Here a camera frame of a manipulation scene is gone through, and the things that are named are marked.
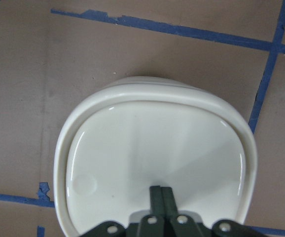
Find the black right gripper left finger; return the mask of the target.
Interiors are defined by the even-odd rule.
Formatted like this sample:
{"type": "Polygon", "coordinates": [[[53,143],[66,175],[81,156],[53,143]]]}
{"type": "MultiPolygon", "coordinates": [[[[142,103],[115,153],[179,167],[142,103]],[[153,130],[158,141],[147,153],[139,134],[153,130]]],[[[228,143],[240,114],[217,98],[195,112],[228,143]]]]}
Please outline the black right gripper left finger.
{"type": "Polygon", "coordinates": [[[150,213],[127,228],[115,221],[105,221],[84,233],[84,237],[162,237],[165,233],[165,206],[160,186],[149,188],[150,213]]]}

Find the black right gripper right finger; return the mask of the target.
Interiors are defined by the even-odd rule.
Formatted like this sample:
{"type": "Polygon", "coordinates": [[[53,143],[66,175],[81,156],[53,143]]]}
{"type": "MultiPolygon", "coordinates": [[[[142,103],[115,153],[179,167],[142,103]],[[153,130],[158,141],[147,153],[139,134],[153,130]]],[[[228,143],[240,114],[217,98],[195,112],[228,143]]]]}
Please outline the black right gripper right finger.
{"type": "Polygon", "coordinates": [[[204,237],[203,220],[196,212],[179,211],[176,205],[173,189],[161,187],[164,202],[165,237],[204,237]]]}

